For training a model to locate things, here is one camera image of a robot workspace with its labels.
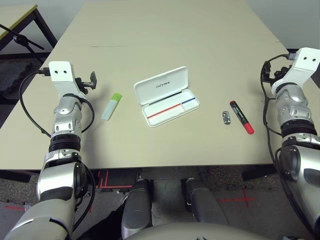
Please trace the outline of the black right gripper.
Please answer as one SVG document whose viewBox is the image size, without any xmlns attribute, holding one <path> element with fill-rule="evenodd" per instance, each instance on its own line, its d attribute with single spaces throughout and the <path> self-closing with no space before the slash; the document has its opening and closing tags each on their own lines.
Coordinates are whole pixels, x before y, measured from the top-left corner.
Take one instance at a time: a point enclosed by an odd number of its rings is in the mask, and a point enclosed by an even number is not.
<svg viewBox="0 0 320 240">
<path fill-rule="evenodd" d="M 274 80 L 279 81 L 282 79 L 288 71 L 291 69 L 292 65 L 289 65 L 289 67 L 283 66 L 280 70 L 277 70 L 274 72 Z M 271 72 L 271 64 L 269 61 L 264 62 L 264 72 L 265 73 L 270 73 Z"/>
</svg>

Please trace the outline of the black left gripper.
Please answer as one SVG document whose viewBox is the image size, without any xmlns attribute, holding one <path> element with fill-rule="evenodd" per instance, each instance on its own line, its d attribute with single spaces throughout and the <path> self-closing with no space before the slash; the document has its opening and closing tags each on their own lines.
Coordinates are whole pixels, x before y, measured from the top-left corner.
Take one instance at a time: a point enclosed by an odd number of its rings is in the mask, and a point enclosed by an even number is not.
<svg viewBox="0 0 320 240">
<path fill-rule="evenodd" d="M 80 77 L 75 78 L 76 85 L 78 86 L 79 90 L 87 95 L 88 94 L 88 88 L 91 88 L 94 90 L 97 86 L 97 77 L 95 72 L 93 71 L 90 74 L 90 82 L 82 82 L 82 79 Z"/>
</svg>

